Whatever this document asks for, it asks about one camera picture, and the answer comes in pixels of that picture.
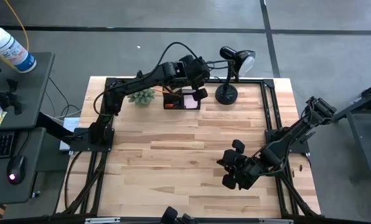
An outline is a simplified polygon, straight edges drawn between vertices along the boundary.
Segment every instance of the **lamp base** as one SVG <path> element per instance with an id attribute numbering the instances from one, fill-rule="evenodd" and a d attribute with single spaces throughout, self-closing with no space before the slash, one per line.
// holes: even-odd
<path id="1" fill-rule="evenodd" d="M 217 87 L 216 94 L 215 94 L 216 100 L 223 105 L 233 104 L 237 100 L 238 91 L 234 86 L 228 85 L 227 92 L 223 95 L 222 93 L 224 91 L 224 86 L 225 84 Z"/>

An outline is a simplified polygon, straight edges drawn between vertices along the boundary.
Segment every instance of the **orange cable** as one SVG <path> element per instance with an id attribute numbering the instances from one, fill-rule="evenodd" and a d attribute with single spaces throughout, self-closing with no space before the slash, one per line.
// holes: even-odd
<path id="1" fill-rule="evenodd" d="M 17 18 L 19 24 L 21 25 L 22 27 L 22 30 L 24 31 L 24 34 L 25 34 L 25 39 L 26 39 L 26 50 L 29 51 L 29 39 L 28 39 L 28 34 L 26 33 L 26 30 L 25 30 L 25 27 L 24 25 L 22 25 L 22 22 L 21 20 L 19 19 L 19 17 L 17 16 L 15 10 L 11 7 L 10 3 L 8 2 L 8 0 L 4 0 L 7 4 L 7 6 L 10 8 L 11 12 L 15 15 L 15 17 Z"/>

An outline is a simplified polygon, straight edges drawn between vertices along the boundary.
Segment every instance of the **wooden tabletop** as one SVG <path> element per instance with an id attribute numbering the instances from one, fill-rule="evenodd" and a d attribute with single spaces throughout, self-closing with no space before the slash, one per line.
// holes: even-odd
<path id="1" fill-rule="evenodd" d="M 89 127 L 96 120 L 93 100 L 103 91 L 105 79 L 90 78 L 81 127 Z M 298 120 L 291 82 L 287 78 L 274 81 L 282 124 L 290 126 Z M 260 86 L 234 85 L 238 100 L 233 105 L 221 105 L 214 96 L 218 84 L 206 84 L 209 96 L 202 100 L 200 110 L 163 110 L 160 92 L 147 107 L 126 99 L 114 119 L 115 140 L 107 160 L 98 215 L 161 217 L 167 206 L 172 206 L 179 215 L 188 213 L 193 217 L 280 217 L 274 177 L 260 177 L 250 190 L 230 190 L 222 185 L 226 172 L 216 160 L 231 148 L 234 139 L 246 145 L 245 154 L 250 156 L 265 145 Z M 72 169 L 69 203 L 85 184 L 89 159 L 90 153 L 84 152 Z M 292 154 L 289 162 L 294 186 L 319 213 L 306 158 Z M 288 191 L 284 193 L 291 211 Z M 62 210 L 63 191 L 57 212 Z"/>

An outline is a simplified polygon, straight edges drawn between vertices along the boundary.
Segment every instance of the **computer mouse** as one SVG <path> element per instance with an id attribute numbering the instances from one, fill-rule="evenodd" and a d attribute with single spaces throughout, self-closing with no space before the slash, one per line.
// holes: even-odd
<path id="1" fill-rule="evenodd" d="M 14 156 L 7 164 L 7 180 L 10 184 L 20 184 L 25 178 L 25 157 Z"/>

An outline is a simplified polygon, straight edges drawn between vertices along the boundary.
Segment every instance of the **blue label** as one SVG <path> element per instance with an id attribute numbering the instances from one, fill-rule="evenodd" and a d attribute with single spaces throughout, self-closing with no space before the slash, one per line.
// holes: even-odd
<path id="1" fill-rule="evenodd" d="M 25 58 L 25 60 L 19 65 L 15 65 L 15 66 L 18 70 L 23 72 L 23 71 L 30 69 L 34 63 L 35 63 L 35 58 L 28 52 L 28 56 Z"/>

